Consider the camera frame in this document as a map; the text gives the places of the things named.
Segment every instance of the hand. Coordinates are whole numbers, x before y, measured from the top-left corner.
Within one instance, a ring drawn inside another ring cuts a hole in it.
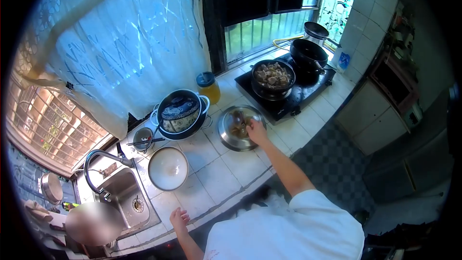
[[[266,134],[266,129],[263,123],[253,118],[250,119],[250,124],[245,127],[250,139],[259,146],[264,146],[270,142]]]
[[[186,223],[191,219],[186,212],[186,210],[181,211],[180,207],[178,207],[170,214],[170,222],[173,225],[177,237],[188,234]]]

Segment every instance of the cooked food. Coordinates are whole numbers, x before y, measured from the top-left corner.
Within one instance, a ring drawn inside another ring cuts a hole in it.
[[[272,65],[261,65],[255,70],[257,82],[270,89],[286,88],[291,80],[291,75],[285,67],[281,67],[278,62]]]

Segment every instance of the white tiled countertop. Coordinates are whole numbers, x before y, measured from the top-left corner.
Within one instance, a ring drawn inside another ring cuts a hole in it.
[[[140,178],[161,223],[119,240],[120,251],[113,252],[111,256],[134,253],[175,239],[176,234],[169,217],[176,207],[181,206],[182,209],[188,210],[191,217],[188,230],[193,230],[233,207],[273,175],[274,169],[263,150],[260,148],[246,152],[229,150],[220,142],[216,123],[219,115],[228,107],[251,105],[236,88],[234,78],[249,71],[253,63],[262,59],[273,59],[285,52],[284,50],[276,51],[219,76],[217,82],[221,98],[209,109],[209,114],[214,120],[209,128],[199,130],[194,136],[183,141],[157,142],[144,155],[132,152],[126,143],[132,142],[138,129],[145,126],[154,129],[149,120],[131,131],[127,138],[121,141],[121,147],[126,156],[135,158]],[[332,86],[327,87],[299,115],[278,125],[268,123],[269,138],[283,153],[291,156],[299,148],[305,146],[324,126],[353,87],[354,83],[337,73],[333,78]],[[190,164],[187,181],[174,192],[162,192],[155,188],[147,175],[149,159],[154,150],[163,146],[174,146],[181,149]],[[108,152],[115,155],[115,146]],[[105,169],[113,162],[111,159],[100,157],[90,165],[90,168]],[[90,178],[95,186],[103,181],[102,175],[96,172],[90,172]],[[93,201],[93,192],[83,175],[78,177],[77,185],[81,202]]]

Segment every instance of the curtain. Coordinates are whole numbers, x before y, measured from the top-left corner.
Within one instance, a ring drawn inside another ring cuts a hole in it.
[[[201,0],[67,1],[43,0],[16,70],[25,85],[66,93],[118,138],[128,113],[144,118],[211,70]]]

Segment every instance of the sink drain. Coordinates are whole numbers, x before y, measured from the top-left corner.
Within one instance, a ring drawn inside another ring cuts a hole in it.
[[[144,204],[140,199],[138,199],[138,196],[136,196],[136,199],[133,200],[132,206],[133,210],[137,213],[141,213],[144,210]]]

